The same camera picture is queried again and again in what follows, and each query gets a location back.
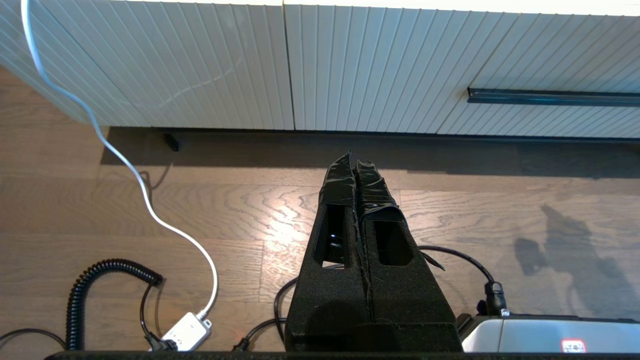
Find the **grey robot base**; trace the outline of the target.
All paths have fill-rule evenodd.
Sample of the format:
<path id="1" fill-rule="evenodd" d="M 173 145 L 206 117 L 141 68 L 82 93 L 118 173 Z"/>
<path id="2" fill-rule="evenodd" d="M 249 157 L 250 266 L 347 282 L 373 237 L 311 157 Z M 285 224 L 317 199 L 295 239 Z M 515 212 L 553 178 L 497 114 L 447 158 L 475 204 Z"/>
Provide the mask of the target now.
<path id="1" fill-rule="evenodd" d="M 578 316 L 470 316 L 458 319 L 467 353 L 640 354 L 640 321 Z"/>

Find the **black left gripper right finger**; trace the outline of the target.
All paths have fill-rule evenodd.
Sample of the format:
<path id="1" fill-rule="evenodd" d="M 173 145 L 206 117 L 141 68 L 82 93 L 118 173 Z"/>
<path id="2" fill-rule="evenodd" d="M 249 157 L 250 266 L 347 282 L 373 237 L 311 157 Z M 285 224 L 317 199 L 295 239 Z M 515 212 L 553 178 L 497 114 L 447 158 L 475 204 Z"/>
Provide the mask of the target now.
<path id="1" fill-rule="evenodd" d="M 386 181 L 370 161 L 357 162 L 355 180 L 369 317 L 358 333 L 375 351 L 462 351 L 454 312 Z"/>

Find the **white power adapter box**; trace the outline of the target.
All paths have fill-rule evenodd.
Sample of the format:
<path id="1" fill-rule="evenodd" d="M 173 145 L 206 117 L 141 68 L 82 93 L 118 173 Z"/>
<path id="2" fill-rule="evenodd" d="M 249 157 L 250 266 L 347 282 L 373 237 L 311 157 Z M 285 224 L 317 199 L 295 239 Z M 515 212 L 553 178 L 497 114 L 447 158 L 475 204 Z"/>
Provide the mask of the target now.
<path id="1" fill-rule="evenodd" d="M 210 337 L 212 327 L 210 320 L 199 319 L 195 313 L 188 312 L 161 339 L 173 342 L 178 352 L 190 352 Z"/>

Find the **white fluted drawer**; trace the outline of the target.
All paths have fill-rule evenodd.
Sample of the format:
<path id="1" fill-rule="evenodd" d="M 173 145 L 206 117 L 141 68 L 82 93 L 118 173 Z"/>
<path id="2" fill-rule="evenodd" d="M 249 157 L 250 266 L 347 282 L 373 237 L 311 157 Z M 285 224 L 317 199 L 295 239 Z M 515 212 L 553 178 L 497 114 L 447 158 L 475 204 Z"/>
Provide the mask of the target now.
<path id="1" fill-rule="evenodd" d="M 468 86 L 640 94 L 640 16 L 521 14 Z M 640 107 L 469 104 L 464 90 L 438 134 L 640 139 Z"/>

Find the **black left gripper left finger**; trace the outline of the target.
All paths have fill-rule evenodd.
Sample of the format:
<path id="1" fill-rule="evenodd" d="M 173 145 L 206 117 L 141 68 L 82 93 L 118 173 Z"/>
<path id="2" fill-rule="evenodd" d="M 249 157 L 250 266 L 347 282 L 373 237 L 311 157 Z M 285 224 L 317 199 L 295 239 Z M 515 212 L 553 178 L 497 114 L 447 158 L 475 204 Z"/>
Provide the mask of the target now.
<path id="1" fill-rule="evenodd" d="M 285 350 L 350 350 L 353 328 L 371 320 L 373 231 L 363 219 L 361 184 L 346 152 L 327 167 L 286 317 Z"/>

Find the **dark metal bar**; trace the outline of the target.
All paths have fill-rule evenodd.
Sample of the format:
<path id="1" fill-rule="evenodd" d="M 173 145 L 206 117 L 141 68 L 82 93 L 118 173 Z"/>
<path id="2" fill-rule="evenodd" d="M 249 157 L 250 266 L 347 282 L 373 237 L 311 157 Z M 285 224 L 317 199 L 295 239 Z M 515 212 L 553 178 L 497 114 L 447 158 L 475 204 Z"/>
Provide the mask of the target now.
<path id="1" fill-rule="evenodd" d="M 467 103 L 640 108 L 640 93 L 468 88 Z"/>

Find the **white tv cabinet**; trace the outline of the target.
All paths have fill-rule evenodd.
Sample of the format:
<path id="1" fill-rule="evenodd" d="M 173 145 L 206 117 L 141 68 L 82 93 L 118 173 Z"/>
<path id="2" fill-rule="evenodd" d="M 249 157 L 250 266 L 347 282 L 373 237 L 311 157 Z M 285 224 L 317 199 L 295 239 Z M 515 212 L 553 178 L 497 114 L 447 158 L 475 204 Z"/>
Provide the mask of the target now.
<path id="1" fill-rule="evenodd" d="M 521 15 L 640 0 L 0 0 L 0 65 L 80 123 L 480 136 L 438 130 Z"/>

